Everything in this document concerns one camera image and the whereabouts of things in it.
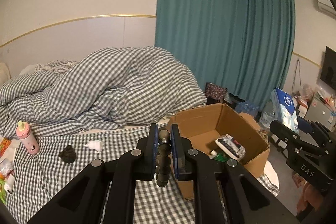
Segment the right hand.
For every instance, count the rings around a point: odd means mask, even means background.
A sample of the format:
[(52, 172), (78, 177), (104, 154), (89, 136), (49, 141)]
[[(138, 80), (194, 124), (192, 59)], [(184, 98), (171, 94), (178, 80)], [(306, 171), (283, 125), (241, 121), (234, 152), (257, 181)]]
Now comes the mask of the right hand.
[(297, 202), (297, 213), (302, 213), (310, 205), (317, 211), (323, 202), (322, 194), (299, 174), (293, 173), (292, 179), (298, 189), (301, 189), (301, 196)]

